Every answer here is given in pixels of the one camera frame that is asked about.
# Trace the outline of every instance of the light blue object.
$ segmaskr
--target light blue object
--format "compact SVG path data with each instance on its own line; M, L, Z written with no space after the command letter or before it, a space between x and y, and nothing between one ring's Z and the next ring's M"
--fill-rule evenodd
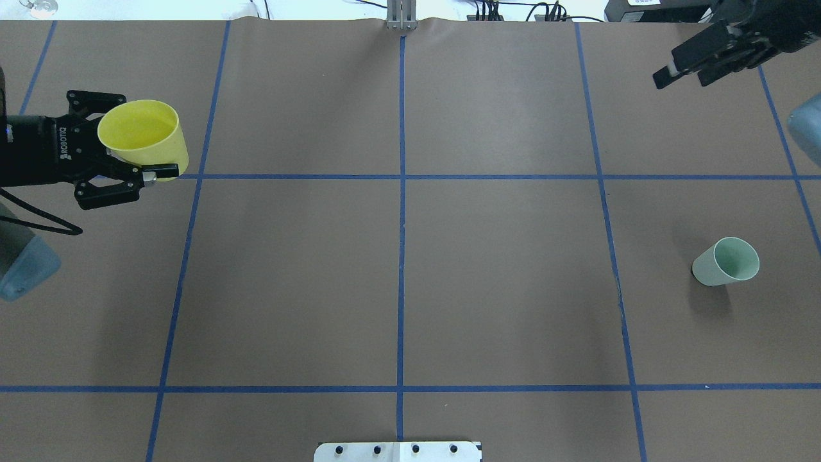
M34 236L0 280L0 298L13 302L60 269L60 257Z
M821 167L821 93L792 111L787 126L792 139Z

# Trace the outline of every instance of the cup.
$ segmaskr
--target cup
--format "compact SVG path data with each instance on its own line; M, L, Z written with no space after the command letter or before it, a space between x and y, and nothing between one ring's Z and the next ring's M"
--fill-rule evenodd
M177 164L180 175L188 168L180 117L162 101L138 99L120 104L100 120L97 137L129 164Z
M790 114L787 128L796 144L821 167L821 93Z
M739 238L723 238L693 262L693 276L704 285L733 284L759 273L759 254Z

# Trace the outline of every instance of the white wall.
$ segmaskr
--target white wall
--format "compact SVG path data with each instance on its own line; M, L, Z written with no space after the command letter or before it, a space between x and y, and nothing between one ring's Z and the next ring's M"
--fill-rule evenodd
M385 0L373 0L384 4ZM532 0L510 0L528 3ZM242 16L265 17L264 0L57 0L55 20L221 20ZM607 0L565 0L571 15L604 18ZM353 0L268 0L271 17L277 20L350 20L384 18L382 8ZM417 0L417 16L464 21L476 7L472 0ZM506 21L523 21L530 7L501 5ZM540 7L538 14L543 14ZM17 0L0 1L0 19L33 19Z

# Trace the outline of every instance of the yellow cup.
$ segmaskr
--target yellow cup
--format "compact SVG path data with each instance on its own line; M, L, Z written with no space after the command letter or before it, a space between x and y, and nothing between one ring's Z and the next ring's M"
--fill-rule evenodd
M188 168L180 117L162 101L138 99L117 106L100 120L97 137L129 164L177 164L180 175Z

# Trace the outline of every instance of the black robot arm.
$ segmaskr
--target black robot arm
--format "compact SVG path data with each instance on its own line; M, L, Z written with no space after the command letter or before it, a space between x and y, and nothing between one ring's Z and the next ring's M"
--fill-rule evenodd
M157 178L174 178L176 164L133 165L111 156L97 138L100 118L126 102L124 95L69 90L68 113L58 118L7 115L5 82L0 68L0 187L69 182L84 210L140 198L140 189ZM103 176L120 180L95 186Z
M750 0L747 17L720 19L672 50L672 61L653 74L660 90L698 73L702 86L779 53L793 53L821 36L821 0Z

